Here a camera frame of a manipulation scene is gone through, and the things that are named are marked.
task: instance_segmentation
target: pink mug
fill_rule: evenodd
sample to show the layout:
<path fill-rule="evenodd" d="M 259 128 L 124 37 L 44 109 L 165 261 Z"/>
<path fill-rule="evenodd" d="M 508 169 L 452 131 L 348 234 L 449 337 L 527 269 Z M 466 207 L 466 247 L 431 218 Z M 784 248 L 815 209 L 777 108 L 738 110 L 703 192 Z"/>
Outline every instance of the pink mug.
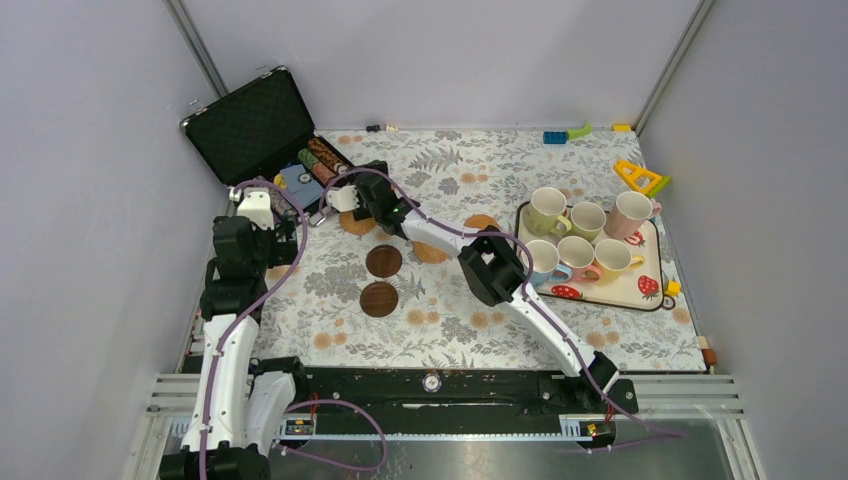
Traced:
<path fill-rule="evenodd" d="M 595 248 L 582 237 L 565 237 L 557 244 L 559 261 L 571 269 L 573 282 L 597 282 L 603 276 L 603 271 L 592 265 L 595 259 Z"/>
<path fill-rule="evenodd" d="M 656 217 L 661 211 L 659 202 L 639 192 L 624 192 L 615 199 L 604 231 L 616 240 L 624 240 L 636 233 L 645 220 Z"/>

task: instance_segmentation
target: metal sheet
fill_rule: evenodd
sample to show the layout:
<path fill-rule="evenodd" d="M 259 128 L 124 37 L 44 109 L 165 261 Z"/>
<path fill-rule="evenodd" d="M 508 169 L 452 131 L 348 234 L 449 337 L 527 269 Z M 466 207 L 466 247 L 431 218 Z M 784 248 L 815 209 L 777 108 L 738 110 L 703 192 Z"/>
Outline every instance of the metal sheet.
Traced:
<path fill-rule="evenodd" d="M 658 441 L 612 454 L 566 454 L 573 443 L 548 442 L 408 442 L 390 443 L 389 461 L 378 474 L 347 473 L 294 455 L 271 455 L 272 479 L 568 479 L 597 480 L 733 478 L 713 424 L 664 422 L 689 438 Z M 619 424 L 620 441 L 649 435 L 631 423 Z M 305 451 L 366 465 L 380 458 L 378 442 L 311 442 Z"/>

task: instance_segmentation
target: blue toy block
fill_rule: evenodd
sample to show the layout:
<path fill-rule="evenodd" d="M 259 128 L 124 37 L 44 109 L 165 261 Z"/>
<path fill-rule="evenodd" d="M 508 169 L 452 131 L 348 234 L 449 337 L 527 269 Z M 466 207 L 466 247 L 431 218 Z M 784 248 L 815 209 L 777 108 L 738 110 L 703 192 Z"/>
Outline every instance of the blue toy block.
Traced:
<path fill-rule="evenodd" d="M 542 134 L 542 143 L 546 145 L 565 145 L 568 134 L 565 132 L 545 132 Z"/>

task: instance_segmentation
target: floral tablecloth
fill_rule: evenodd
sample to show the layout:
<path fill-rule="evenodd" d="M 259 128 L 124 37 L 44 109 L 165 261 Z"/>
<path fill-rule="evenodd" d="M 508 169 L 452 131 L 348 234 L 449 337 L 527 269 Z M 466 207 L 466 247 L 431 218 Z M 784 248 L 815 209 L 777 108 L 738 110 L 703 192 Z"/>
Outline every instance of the floral tablecloth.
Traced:
<path fill-rule="evenodd" d="M 532 131 L 325 132 L 354 164 L 374 159 L 434 214 L 464 223 L 483 213 L 513 231 L 516 208 L 536 188 L 561 189 L 569 203 L 600 202 L 609 209 L 627 189 L 612 165 L 643 164 L 633 133 L 596 132 L 565 146 L 542 144 Z M 663 271 L 679 278 L 662 221 Z M 379 280 L 365 268 L 369 250 L 397 247 L 404 262 L 387 279 L 397 309 L 372 318 L 359 295 Z M 269 285 L 281 269 L 269 272 Z M 577 334 L 624 370 L 703 370 L 683 294 L 673 310 L 639 312 L 561 299 L 546 302 Z M 503 307 L 478 302 L 456 261 L 423 264 L 406 241 L 379 227 L 363 236 L 344 232 L 337 217 L 311 229 L 304 260 L 266 304 L 254 354 L 298 355 L 307 365 L 433 368 L 556 369 L 551 355 Z"/>

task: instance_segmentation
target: open briefcase lid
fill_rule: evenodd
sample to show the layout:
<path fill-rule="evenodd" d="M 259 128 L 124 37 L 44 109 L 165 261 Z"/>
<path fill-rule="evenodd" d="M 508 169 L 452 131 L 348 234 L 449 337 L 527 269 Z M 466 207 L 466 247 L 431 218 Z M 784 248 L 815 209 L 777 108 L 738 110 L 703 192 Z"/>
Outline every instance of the open briefcase lid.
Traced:
<path fill-rule="evenodd" d="M 225 185 L 274 178 L 314 136 L 315 123 L 283 66 L 253 80 L 180 123 Z"/>

